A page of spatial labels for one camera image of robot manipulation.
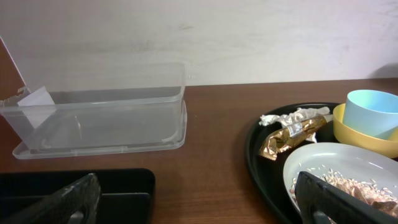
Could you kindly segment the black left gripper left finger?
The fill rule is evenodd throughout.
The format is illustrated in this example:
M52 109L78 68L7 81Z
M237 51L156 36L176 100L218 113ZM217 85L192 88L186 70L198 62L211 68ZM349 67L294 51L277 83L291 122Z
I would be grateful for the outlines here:
M74 181L41 201L5 218L5 224L68 223L76 212L82 223L95 223L101 186L94 173Z

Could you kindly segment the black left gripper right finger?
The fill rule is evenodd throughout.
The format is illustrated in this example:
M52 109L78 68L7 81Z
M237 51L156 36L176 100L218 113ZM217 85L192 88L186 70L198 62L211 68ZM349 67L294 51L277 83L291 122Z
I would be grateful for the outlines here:
M300 172L295 196L304 223L395 224L394 218L308 172Z

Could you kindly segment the yellow bowl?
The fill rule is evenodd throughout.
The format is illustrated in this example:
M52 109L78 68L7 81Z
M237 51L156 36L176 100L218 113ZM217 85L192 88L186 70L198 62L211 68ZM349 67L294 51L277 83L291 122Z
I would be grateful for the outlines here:
M397 129L387 140L368 136L343 124L344 112L344 103L333 109L333 133L340 143L361 147L392 159L397 157Z

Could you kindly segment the gold snack wrapper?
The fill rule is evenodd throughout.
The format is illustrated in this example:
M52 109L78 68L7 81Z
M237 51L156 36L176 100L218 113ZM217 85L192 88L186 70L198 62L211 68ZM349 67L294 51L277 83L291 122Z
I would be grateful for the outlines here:
M318 115L274 131L262 143L259 155L275 161L278 154L296 148L309 135L316 133L332 120L332 114Z

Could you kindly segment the white tissue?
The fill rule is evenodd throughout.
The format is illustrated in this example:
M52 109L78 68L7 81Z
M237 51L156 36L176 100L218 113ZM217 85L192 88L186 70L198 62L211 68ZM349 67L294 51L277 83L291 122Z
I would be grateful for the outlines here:
M333 115L330 114L330 109L326 106L315 109L315 108L298 108L296 111L289 114L269 114L260 116L260 126L269 126L274 123L280 123L283 128L288 125L302 122L306 119L314 118L316 116L322 115L327 123L329 123L333 119Z

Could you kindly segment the light blue cup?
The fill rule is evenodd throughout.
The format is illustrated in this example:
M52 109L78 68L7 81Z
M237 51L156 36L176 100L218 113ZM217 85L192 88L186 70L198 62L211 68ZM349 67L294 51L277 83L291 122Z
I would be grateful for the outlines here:
M397 128L397 96L378 90L349 92L343 124L374 138L389 139Z

